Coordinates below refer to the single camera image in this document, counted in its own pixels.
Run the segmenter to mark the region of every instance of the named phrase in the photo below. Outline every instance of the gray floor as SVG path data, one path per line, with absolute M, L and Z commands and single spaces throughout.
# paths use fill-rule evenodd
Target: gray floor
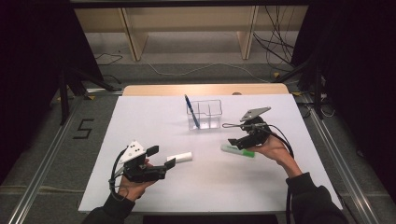
M 295 40 L 296 35 L 295 33 L 288 34 L 289 43 Z M 131 61 L 123 35 L 87 34 L 87 37 L 96 56 L 101 53 L 122 56 L 121 60 L 113 64 L 100 66 L 104 75 L 114 76 L 122 82 L 119 84 L 113 77 L 105 77 L 106 82 L 114 86 L 163 83 L 256 83 L 263 80 L 271 81 L 274 72 L 283 73 L 268 66 L 265 51 L 257 42 L 252 45 L 250 59 L 242 60 L 236 36 L 233 33 L 152 34 L 145 48 L 144 61 L 139 63 Z M 118 56 L 105 56 L 100 57 L 97 62 L 108 64 L 119 58 Z M 271 56 L 270 63 L 278 64 L 280 61 Z M 280 68 L 289 69 L 285 64 L 281 64 Z M 290 91 L 297 91 L 296 80 L 297 77 L 287 81 Z M 91 83 L 86 85 L 89 88 L 96 88 Z M 296 102 L 303 100 L 303 97 L 296 97 Z M 116 102 L 117 96 L 115 95 L 98 95 L 93 100 L 70 100 L 73 108 L 76 108 L 76 113 L 65 132 L 63 143 L 45 175 L 41 188 L 30 206 L 24 223 L 79 223 L 86 216 L 78 212 L 78 205 Z M 1 187 L 0 223 L 7 223 L 60 129 L 61 105 L 57 100 L 57 95 L 54 96 L 51 107 L 52 109 L 48 111 L 37 130 L 36 136 L 32 139 L 31 147 L 21 154 Z M 303 116 L 307 109 L 302 107 L 301 112 Z M 313 117 L 310 116 L 304 121 L 326 171 L 334 187 L 352 210 L 352 214 L 359 223 L 364 223 L 364 218 L 358 211 L 359 207 L 356 206 L 353 195 L 348 191 L 345 181 L 340 176 Z M 83 119 L 93 119 L 84 123 L 86 125 L 84 127 L 91 128 L 92 132 L 88 139 L 75 139 L 85 134 L 78 131 L 78 126 Z M 396 206 L 370 165 L 364 158 L 356 155 L 356 145 L 345 123 L 336 113 L 331 118 L 325 117 L 323 123 L 332 134 L 335 144 L 342 152 L 348 168 L 368 199 L 379 223 L 394 223 Z M 109 174 L 104 174 L 104 179 L 107 180 L 108 176 Z M 347 209 L 344 209 L 344 212 L 350 223 L 355 223 Z M 285 223 L 284 215 L 280 214 L 277 217 L 280 223 Z M 126 223 L 142 223 L 142 217 L 130 216 Z

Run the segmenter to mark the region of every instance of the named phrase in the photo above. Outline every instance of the black sleeve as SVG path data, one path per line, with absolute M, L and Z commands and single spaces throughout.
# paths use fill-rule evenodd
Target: black sleeve
M 82 221 L 83 224 L 122 224 L 134 208 L 134 202 L 120 195 L 110 194 L 103 207 L 93 209 Z
M 292 199 L 291 210 L 296 224 L 330 224 L 348 223 L 347 218 L 332 202 L 329 191 L 316 187 L 309 173 L 289 178 Z

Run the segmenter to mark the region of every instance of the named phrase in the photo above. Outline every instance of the black cable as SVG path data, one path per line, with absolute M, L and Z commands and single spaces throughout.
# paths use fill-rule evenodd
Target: black cable
M 124 154 L 124 152 L 126 151 L 127 148 L 125 148 L 122 152 L 120 152 L 119 156 L 114 161 L 113 169 L 111 170 L 111 176 L 110 176 L 110 179 L 108 180 L 110 192 L 111 192 L 111 195 L 113 195 L 113 197 L 115 197 L 115 194 L 116 194 L 116 178 L 117 177 L 115 176 L 115 172 L 116 172 L 117 164 L 119 163 L 121 156 Z
M 278 54 L 276 54 L 273 50 L 269 49 L 269 44 L 272 43 L 271 40 L 268 41 L 268 46 L 264 46 L 264 44 L 260 41 L 260 39 L 258 38 L 258 36 L 256 35 L 256 33 L 253 33 L 253 36 L 256 38 L 257 42 L 259 42 L 259 44 L 262 46 L 262 48 L 264 48 L 265 50 L 269 51 L 270 53 L 274 54 L 277 58 L 279 58 L 280 60 L 282 60 L 284 63 L 287 63 L 288 65 L 291 65 L 290 62 L 288 62 L 286 59 L 282 58 L 281 56 L 279 56 Z M 268 59 L 268 55 L 266 57 L 268 64 L 270 64 L 269 59 Z
M 280 40 L 281 43 L 284 43 L 285 41 L 283 41 L 282 35 L 281 35 L 280 32 L 279 32 L 279 30 L 280 30 L 280 23 L 279 23 L 279 6 L 276 7 L 276 22 L 274 22 L 274 20 L 273 20 L 273 18 L 271 17 L 271 14 L 269 13 L 267 7 L 265 7 L 265 11 L 267 12 L 268 17 L 270 18 L 271 23 L 273 24 L 274 31 L 276 31 L 276 33 L 277 33 L 276 38 L 278 38 L 278 39 Z M 290 64 L 289 58 L 288 58 L 288 56 L 287 56 L 287 54 L 286 54 L 286 51 L 285 51 L 283 45 L 282 45 L 282 49 L 283 49 L 283 52 L 284 52 L 284 54 L 285 54 L 285 57 L 286 57 L 286 60 L 287 60 L 288 64 Z
M 113 77 L 111 75 L 103 75 L 103 77 Z M 120 82 L 116 77 L 113 77 L 114 79 L 116 79 L 117 83 L 122 84 L 122 82 Z
M 95 59 L 99 59 L 99 58 L 101 58 L 101 57 L 104 56 L 104 55 L 108 55 L 108 56 L 111 56 L 111 57 L 119 57 L 119 58 L 116 59 L 116 60 L 114 60 L 114 61 L 111 62 L 111 63 L 102 63 L 102 64 L 99 64 L 99 65 L 110 65 L 110 64 L 113 64 L 114 62 L 119 61 L 119 60 L 121 60 L 121 59 L 123 58 L 122 55 L 119 55 L 119 54 L 108 54 L 108 53 L 103 53 L 103 54 L 101 54 L 101 55 L 95 57 Z

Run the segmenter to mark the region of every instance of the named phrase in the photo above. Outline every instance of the tabletop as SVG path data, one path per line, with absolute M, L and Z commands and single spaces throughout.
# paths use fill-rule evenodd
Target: tabletop
M 185 85 L 184 88 L 192 86 L 201 87 L 205 92 L 202 85 Z M 230 87 L 215 86 L 216 90 Z M 157 89 L 157 94 L 166 88 Z M 238 123 L 248 109 L 271 106 L 272 109 L 262 115 L 263 119 L 288 137 L 302 170 L 309 171 L 317 185 L 329 189 L 334 203 L 341 207 L 290 94 L 209 94 L 190 98 L 191 101 L 221 100 L 222 123 Z M 167 172 L 165 180 L 147 189 L 134 213 L 213 215 L 285 211 L 287 176 L 281 167 L 262 155 L 248 158 L 220 150 L 220 145 L 227 144 L 227 138 L 245 135 L 238 128 L 189 130 L 183 94 L 121 96 L 78 211 L 90 212 L 103 205 L 109 193 L 106 175 L 119 152 L 134 139 L 144 147 L 160 146 L 160 152 L 150 157 L 154 165 L 163 164 L 168 156 L 192 153 L 192 161 L 177 163 Z

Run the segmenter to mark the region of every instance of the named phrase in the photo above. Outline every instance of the clear plastic container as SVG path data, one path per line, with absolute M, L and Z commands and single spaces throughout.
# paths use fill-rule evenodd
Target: clear plastic container
M 187 105 L 186 107 L 190 130 L 220 128 L 222 115 L 221 100 L 191 101 L 193 114 Z

